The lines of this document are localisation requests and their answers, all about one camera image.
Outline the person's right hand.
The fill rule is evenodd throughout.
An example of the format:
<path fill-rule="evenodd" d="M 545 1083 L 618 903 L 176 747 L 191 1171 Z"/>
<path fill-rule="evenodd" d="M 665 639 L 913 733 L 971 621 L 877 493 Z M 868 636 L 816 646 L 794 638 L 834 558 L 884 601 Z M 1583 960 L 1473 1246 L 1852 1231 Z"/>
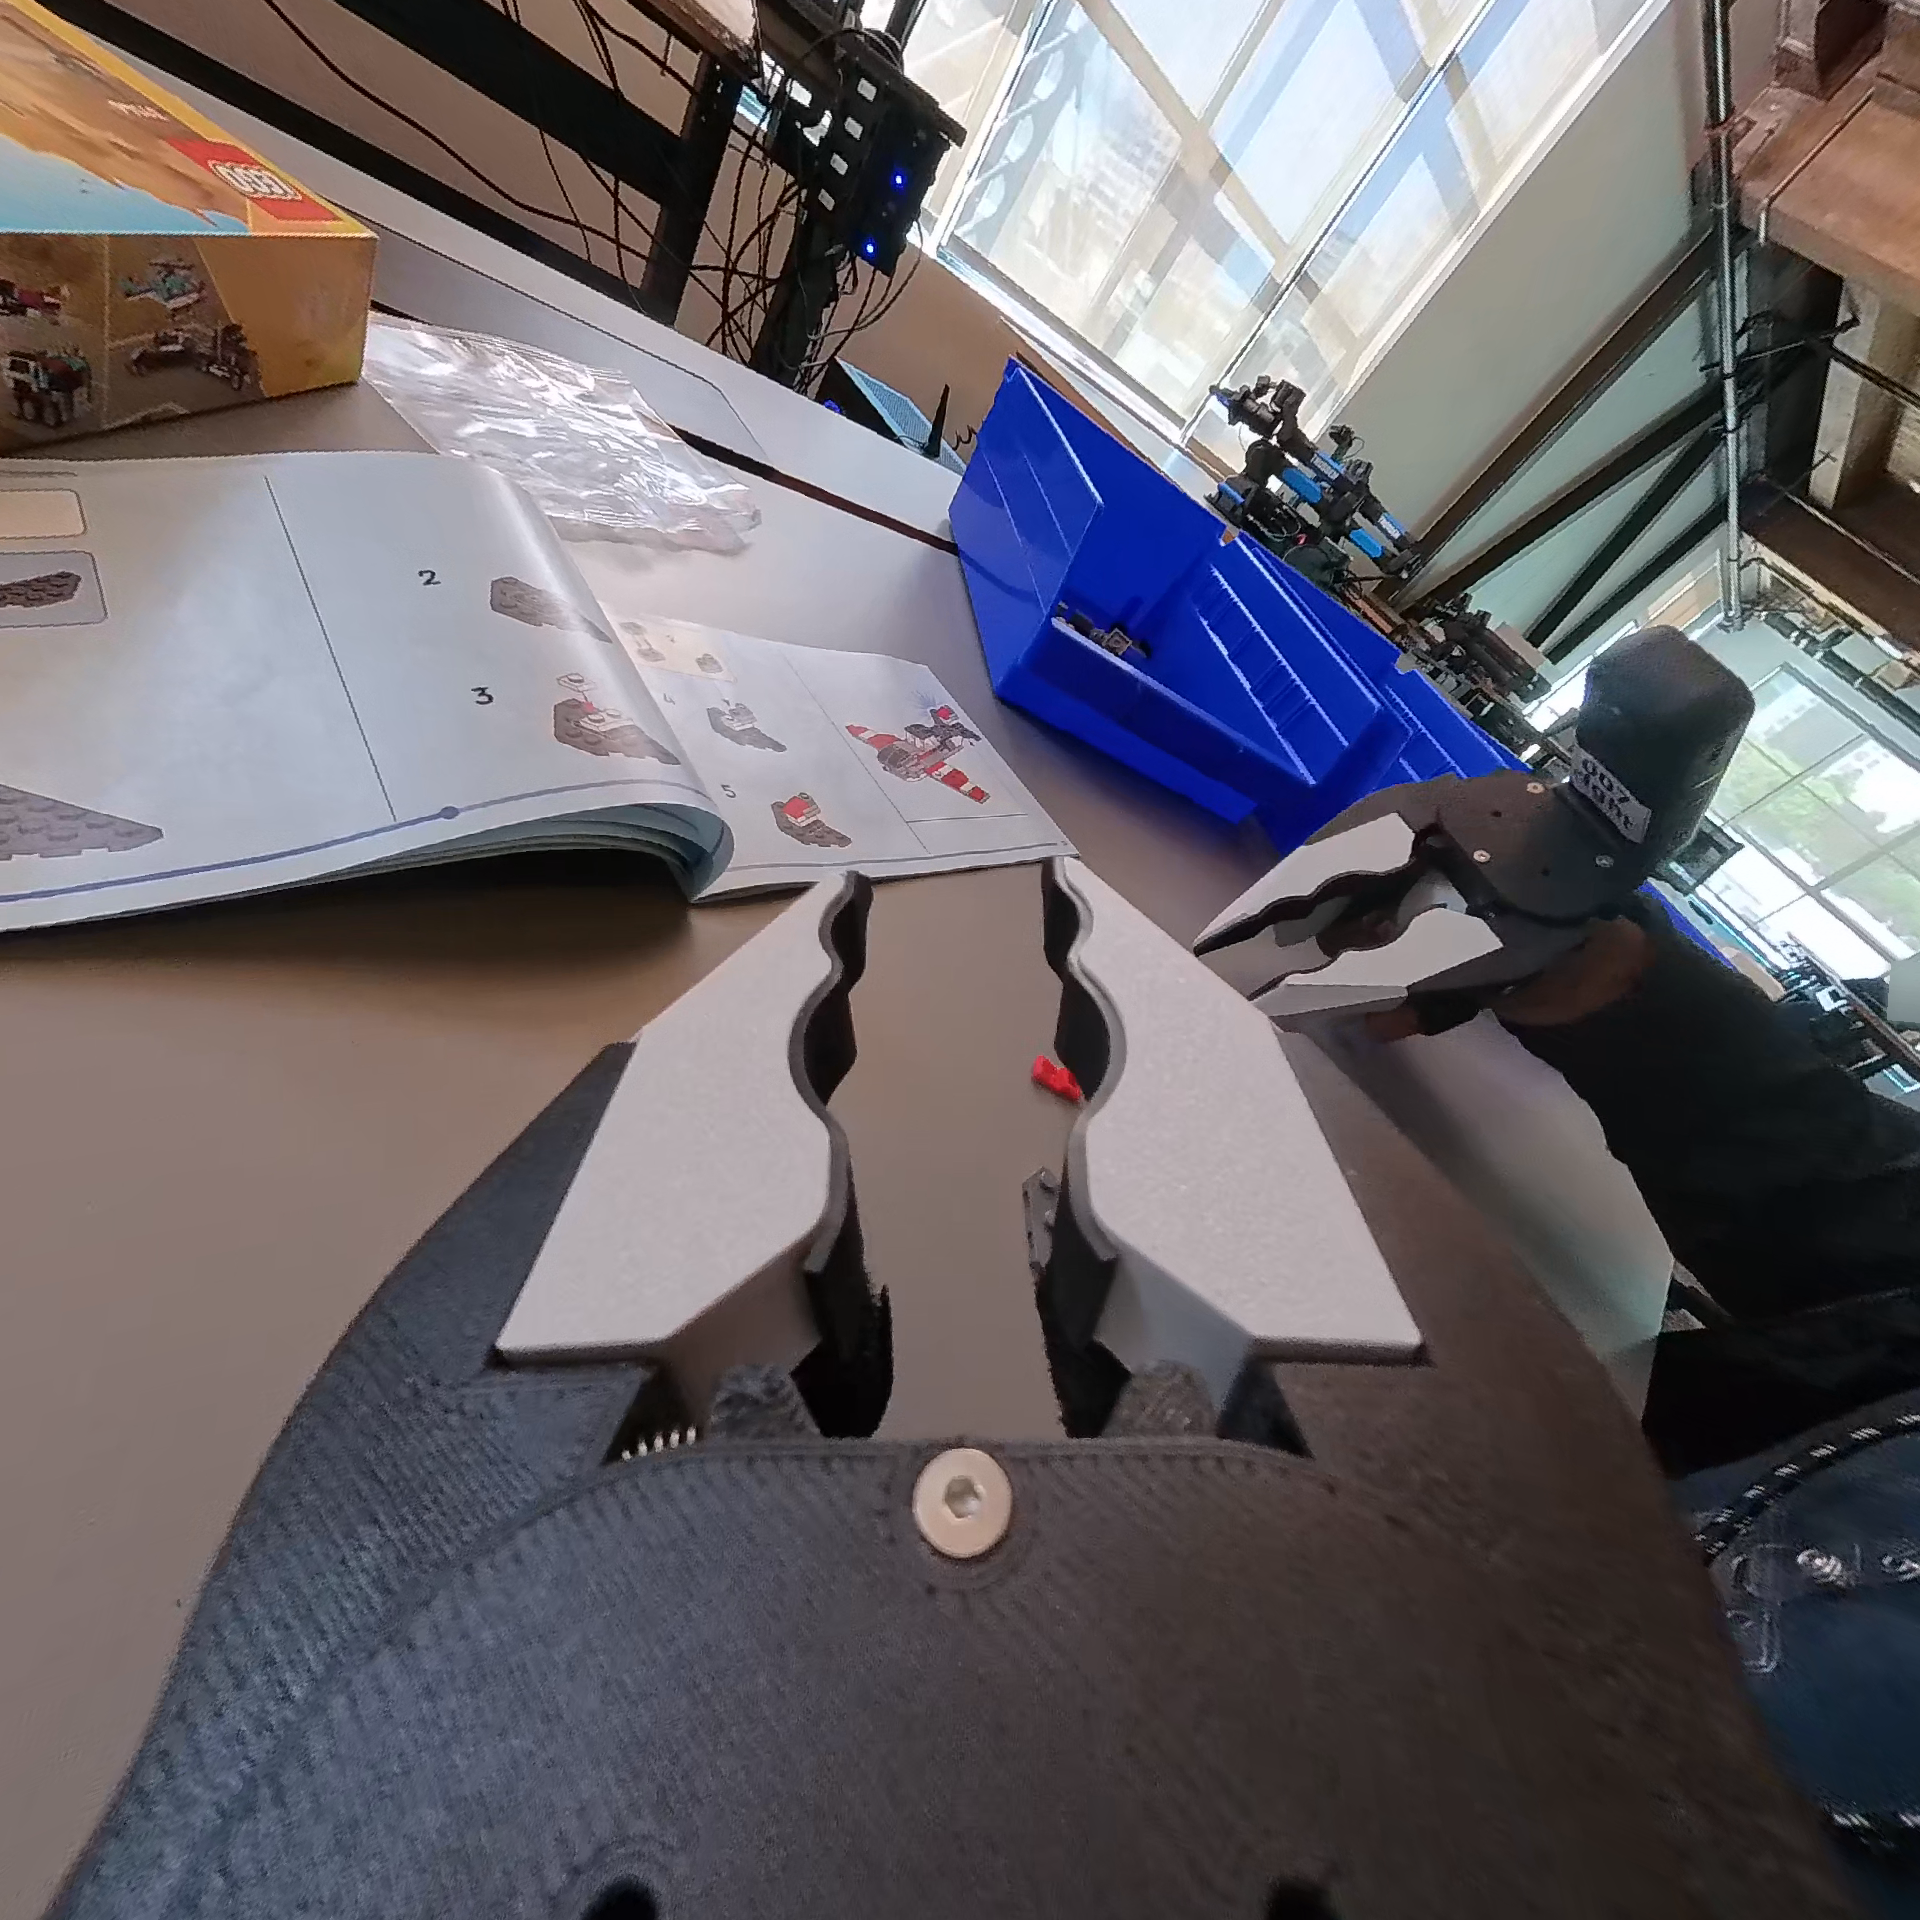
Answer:
<path fill-rule="evenodd" d="M 1596 1016 L 1625 998 L 1653 957 L 1653 940 L 1634 918 L 1597 918 L 1548 968 L 1491 996 L 1427 995 L 1364 1015 L 1360 1028 L 1377 1041 L 1435 1037 L 1491 1013 L 1508 1028 L 1561 1025 Z"/>

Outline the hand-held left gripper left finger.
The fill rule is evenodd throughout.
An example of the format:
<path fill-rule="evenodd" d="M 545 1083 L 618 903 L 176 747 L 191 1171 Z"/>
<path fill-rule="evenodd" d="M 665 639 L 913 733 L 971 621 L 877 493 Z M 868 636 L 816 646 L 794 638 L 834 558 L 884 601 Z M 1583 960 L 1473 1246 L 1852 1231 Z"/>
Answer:
<path fill-rule="evenodd" d="M 857 1041 L 873 881 L 840 872 L 631 1041 L 529 1279 L 509 1365 L 640 1360 L 685 1413 L 775 1368 L 820 1433 L 871 1438 L 893 1393 L 833 1093 Z"/>

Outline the medium blue plastic bin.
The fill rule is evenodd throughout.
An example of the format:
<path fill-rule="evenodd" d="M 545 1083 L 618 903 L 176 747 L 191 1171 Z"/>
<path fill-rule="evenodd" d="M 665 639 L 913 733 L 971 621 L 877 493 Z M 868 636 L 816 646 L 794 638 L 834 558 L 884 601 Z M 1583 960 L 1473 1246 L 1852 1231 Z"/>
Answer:
<path fill-rule="evenodd" d="M 1255 812 L 1279 853 L 1388 787 L 1521 768 L 1512 750 L 1409 667 L 1393 639 L 1260 542 L 1228 535 L 1215 563 L 1255 628 L 1255 638 L 1225 639 L 1225 648 L 1305 780 L 1301 797 Z"/>

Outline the large blue plastic bin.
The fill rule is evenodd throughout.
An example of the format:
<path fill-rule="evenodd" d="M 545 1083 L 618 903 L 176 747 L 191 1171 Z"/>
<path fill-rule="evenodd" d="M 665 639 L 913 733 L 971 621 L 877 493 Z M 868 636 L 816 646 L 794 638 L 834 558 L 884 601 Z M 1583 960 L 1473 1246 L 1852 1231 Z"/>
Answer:
<path fill-rule="evenodd" d="M 1217 577 L 1231 528 L 1020 363 L 948 508 L 995 692 L 1231 824 L 1305 791 L 1225 648 L 1253 619 Z M 1067 604 L 1152 646 L 1061 630 Z"/>

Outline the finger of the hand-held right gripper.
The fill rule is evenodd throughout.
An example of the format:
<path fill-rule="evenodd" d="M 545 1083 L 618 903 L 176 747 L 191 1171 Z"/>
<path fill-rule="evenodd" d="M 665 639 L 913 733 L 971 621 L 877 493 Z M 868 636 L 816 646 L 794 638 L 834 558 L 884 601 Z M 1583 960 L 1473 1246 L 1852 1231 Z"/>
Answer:
<path fill-rule="evenodd" d="M 1251 990 L 1251 1004 L 1276 1024 L 1363 1016 L 1402 1007 L 1442 976 L 1505 955 L 1500 934 L 1471 915 L 1431 905 L 1407 926 L 1388 921 L 1384 944 L 1328 948 L 1330 928 L 1281 950 L 1281 968 Z"/>
<path fill-rule="evenodd" d="M 1314 838 L 1287 853 L 1236 901 L 1223 908 L 1194 941 L 1197 957 L 1274 932 L 1298 944 L 1337 921 L 1349 908 L 1393 897 L 1419 862 L 1419 840 L 1433 827 L 1445 780 L 1395 784 L 1339 812 Z"/>

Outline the large window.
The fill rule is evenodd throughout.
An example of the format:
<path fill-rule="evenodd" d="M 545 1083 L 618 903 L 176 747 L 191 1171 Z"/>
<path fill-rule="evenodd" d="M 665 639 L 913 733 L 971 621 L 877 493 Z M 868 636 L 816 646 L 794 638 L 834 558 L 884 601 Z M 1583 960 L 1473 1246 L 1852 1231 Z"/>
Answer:
<path fill-rule="evenodd" d="M 1217 391 L 1330 420 L 1661 12 L 1008 5 L 940 256 L 1217 464 Z"/>

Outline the black power strip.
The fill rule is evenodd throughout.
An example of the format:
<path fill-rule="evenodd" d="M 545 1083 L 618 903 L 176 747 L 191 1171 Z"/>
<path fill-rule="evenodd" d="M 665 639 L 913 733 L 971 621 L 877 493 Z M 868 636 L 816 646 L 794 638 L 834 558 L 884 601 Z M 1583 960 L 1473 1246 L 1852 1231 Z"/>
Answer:
<path fill-rule="evenodd" d="M 964 129 L 864 29 L 775 54 L 769 144 L 827 256 L 892 276 L 940 167 Z"/>

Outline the brick building instruction booklet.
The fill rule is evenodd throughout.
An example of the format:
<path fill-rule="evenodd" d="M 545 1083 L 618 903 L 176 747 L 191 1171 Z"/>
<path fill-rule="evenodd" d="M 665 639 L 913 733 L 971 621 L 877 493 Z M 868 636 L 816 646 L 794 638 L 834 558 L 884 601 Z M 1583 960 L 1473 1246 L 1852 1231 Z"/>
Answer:
<path fill-rule="evenodd" d="M 538 847 L 690 901 L 1069 855 L 924 663 L 643 609 L 425 453 L 5 464 L 3 928 Z"/>

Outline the far window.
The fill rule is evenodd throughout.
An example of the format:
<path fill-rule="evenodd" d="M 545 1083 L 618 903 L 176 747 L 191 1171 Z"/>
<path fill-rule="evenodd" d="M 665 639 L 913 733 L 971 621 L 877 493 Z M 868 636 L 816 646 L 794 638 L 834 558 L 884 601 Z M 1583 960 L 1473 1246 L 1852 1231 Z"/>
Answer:
<path fill-rule="evenodd" d="M 1761 945 L 1801 948 L 1847 979 L 1913 960 L 1913 733 L 1761 623 L 1707 630 L 1705 641 L 1756 711 L 1713 809 L 1736 853 L 1700 895 Z"/>

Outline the clear plastic bag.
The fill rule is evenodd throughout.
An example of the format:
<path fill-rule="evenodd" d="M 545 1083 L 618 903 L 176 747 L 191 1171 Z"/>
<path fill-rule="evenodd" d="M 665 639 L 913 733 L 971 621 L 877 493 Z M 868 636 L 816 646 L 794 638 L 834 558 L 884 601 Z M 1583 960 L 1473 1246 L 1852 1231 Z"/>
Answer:
<path fill-rule="evenodd" d="M 364 382 L 442 456 L 513 480 L 571 542 L 733 555 L 747 484 L 616 373 L 458 326 L 376 317 Z"/>

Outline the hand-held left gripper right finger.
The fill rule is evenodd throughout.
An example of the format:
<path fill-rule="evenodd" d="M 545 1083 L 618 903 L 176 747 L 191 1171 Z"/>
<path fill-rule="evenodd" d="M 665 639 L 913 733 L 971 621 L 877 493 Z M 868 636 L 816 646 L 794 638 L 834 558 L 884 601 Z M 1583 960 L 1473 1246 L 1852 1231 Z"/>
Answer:
<path fill-rule="evenodd" d="M 1069 1438 L 1296 1438 L 1271 1361 L 1412 1367 L 1427 1341 L 1279 1028 L 1077 857 L 1040 871 L 1077 1077 L 1047 1275 Z"/>

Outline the clear badge holder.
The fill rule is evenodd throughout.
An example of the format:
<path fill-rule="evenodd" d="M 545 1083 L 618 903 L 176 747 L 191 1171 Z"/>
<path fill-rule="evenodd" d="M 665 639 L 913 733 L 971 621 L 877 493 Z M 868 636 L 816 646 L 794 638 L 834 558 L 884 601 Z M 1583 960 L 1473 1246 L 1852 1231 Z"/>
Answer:
<path fill-rule="evenodd" d="M 1739 1667 L 1777 1672 L 1791 1656 L 1833 1644 L 1915 1639 L 1917 1544 L 1736 1543 L 1713 1558 L 1713 1583 Z"/>

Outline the black metal rack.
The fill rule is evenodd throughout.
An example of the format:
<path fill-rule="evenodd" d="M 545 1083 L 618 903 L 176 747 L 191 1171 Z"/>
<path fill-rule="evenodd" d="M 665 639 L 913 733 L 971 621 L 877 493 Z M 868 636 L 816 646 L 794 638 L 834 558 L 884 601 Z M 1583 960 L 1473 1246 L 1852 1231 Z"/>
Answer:
<path fill-rule="evenodd" d="M 653 245 L 640 276 L 643 311 L 675 326 L 700 253 L 705 220 L 747 86 L 761 83 L 761 13 L 755 1 L 634 1 L 663 37 L 700 61 L 680 129 L 665 142 L 665 183 L 644 187 L 657 200 Z"/>

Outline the black computer case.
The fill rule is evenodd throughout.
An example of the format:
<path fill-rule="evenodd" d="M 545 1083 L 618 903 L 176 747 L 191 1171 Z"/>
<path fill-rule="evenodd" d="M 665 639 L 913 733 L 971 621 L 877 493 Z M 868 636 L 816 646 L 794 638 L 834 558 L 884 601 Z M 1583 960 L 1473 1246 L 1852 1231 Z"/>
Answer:
<path fill-rule="evenodd" d="M 871 432 L 916 453 L 954 472 L 964 468 L 964 462 L 947 436 L 947 413 L 951 388 L 945 388 L 935 412 L 928 415 L 913 398 L 892 388 L 876 375 L 853 368 L 843 356 L 834 356 L 820 375 L 816 400 Z"/>

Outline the grey desk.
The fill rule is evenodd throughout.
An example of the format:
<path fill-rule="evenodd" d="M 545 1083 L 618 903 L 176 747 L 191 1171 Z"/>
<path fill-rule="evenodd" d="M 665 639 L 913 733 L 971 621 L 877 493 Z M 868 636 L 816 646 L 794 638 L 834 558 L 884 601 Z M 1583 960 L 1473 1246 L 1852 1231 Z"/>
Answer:
<path fill-rule="evenodd" d="M 379 230 L 378 299 L 602 359 L 757 471 L 755 551 L 631 555 L 663 609 L 921 655 L 1088 863 L 1192 936 L 1274 857 L 992 701 L 947 552 L 954 478 L 833 423 L 491 233 L 479 199 L 379 177 L 193 105 Z M 635 855 L 530 855 L 176 918 L 5 940 L 5 1916 L 40 1916 L 119 1785 L 260 1459 L 378 1281 L 607 1041 L 775 909 L 690 909 Z M 1026 1083 L 1056 979 L 1029 868 L 880 886 L 843 1086 L 866 1246 L 892 1289 L 903 1433 L 1049 1428 L 1020 1181 L 1065 1142 Z M 1660 1707 L 1682 1757 L 1725 1680 L 1713 1597 L 1639 1428 L 1500 1223 L 1345 1069 L 1287 1053 L 1431 1320 L 1410 1374 L 1287 1367 L 1320 1454 L 1427 1494 L 1501 1577 Z"/>

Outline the yellow toy brick box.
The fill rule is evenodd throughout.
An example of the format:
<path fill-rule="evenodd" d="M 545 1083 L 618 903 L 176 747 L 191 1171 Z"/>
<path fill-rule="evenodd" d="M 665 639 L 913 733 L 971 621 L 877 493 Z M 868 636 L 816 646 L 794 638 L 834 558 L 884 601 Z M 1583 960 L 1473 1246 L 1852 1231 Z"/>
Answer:
<path fill-rule="evenodd" d="M 3 448 L 352 383 L 378 235 L 40 5 L 3 5 Z"/>

